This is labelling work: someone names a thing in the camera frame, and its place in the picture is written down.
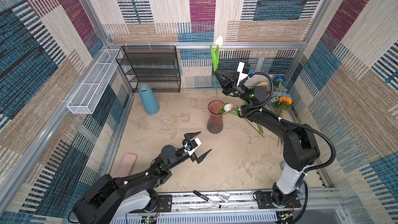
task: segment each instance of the pink glass vase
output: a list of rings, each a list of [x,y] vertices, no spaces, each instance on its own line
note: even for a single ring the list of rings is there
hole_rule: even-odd
[[[222,101],[212,101],[207,106],[210,112],[209,120],[207,121],[207,130],[211,133],[217,134],[224,127],[222,115],[218,113],[223,106],[224,102]]]

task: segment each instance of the black wire rack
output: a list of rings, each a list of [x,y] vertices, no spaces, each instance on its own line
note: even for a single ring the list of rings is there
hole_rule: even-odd
[[[175,46],[122,46],[116,59],[133,92],[148,84],[153,92],[179,93],[181,75]]]

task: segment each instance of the white wire basket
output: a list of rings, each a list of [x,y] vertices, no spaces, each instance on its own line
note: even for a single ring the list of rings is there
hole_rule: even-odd
[[[117,68],[117,56],[122,58],[119,49],[106,49],[98,58],[67,105],[73,114],[93,114]]]

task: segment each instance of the blue flower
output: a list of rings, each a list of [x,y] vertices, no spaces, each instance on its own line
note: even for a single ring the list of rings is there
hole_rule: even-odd
[[[276,82],[285,82],[285,78],[282,75],[277,75],[275,77]]]

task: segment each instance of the black marker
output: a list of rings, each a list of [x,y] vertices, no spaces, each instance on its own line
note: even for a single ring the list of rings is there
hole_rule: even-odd
[[[203,200],[205,200],[206,202],[211,203],[214,207],[221,208],[221,204],[220,203],[215,202],[212,199],[209,199],[209,198],[205,197],[204,195],[202,195],[201,193],[197,192],[196,190],[194,190],[193,193],[195,195],[197,195],[198,197],[202,198]]]

